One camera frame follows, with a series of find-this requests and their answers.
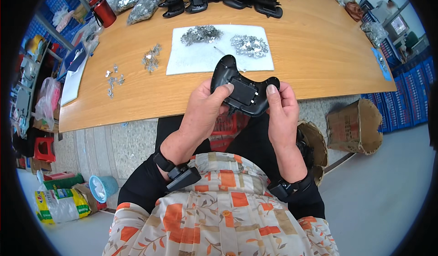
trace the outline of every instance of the floral patterned shirt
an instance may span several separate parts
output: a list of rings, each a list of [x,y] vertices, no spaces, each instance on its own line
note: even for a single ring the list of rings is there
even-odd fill
[[[103,256],[339,255],[326,220],[296,220],[258,166],[235,154],[190,160],[202,179],[169,193],[152,213],[121,203]]]

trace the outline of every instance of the game controller shell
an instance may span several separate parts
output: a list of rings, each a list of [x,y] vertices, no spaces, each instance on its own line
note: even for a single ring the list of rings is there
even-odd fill
[[[255,82],[241,75],[232,55],[222,57],[217,63],[211,78],[210,92],[213,93],[217,87],[228,83],[234,85],[231,95],[223,101],[229,106],[229,115],[237,110],[251,117],[260,116],[269,108],[266,87],[273,84],[280,90],[280,81],[276,77]]]

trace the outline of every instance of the red thermos bottle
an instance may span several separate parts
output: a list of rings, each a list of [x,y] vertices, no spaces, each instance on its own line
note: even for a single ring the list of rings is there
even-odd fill
[[[116,21],[116,15],[106,0],[90,0],[89,4],[98,24],[108,28]]]

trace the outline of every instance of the white paper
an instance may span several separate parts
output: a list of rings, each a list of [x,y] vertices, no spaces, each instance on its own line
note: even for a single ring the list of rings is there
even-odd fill
[[[226,55],[233,55],[236,58],[237,67],[242,71],[244,69],[246,71],[274,70],[270,50],[265,57],[252,58],[246,55],[237,55],[236,49],[230,42],[230,39],[235,35],[248,35],[262,38],[269,45],[263,27],[247,25],[214,26],[223,32],[220,40],[215,40],[213,43],[194,43],[190,46],[186,46],[185,43],[181,42],[181,36],[194,26],[173,29],[172,51],[170,52],[166,75],[213,72],[219,60],[224,56],[214,46]]]
[[[84,61],[78,67],[76,72],[67,72],[64,88],[62,90],[61,107],[78,98],[79,85],[81,84],[82,74],[84,73],[84,68],[88,57],[88,54],[86,54]]]

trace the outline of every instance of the tiled floor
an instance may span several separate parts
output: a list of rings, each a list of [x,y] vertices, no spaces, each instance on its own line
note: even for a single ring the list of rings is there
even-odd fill
[[[299,101],[300,119],[315,123],[327,142],[326,114],[338,107],[358,100],[359,95]],[[58,141],[55,135],[53,172],[81,172],[88,181],[91,175],[112,175],[119,187],[129,175],[154,152],[157,131],[156,120],[142,120],[122,124],[81,129],[63,133]],[[329,164],[341,159],[346,152],[328,150]],[[107,205],[117,207],[118,193],[111,196]]]

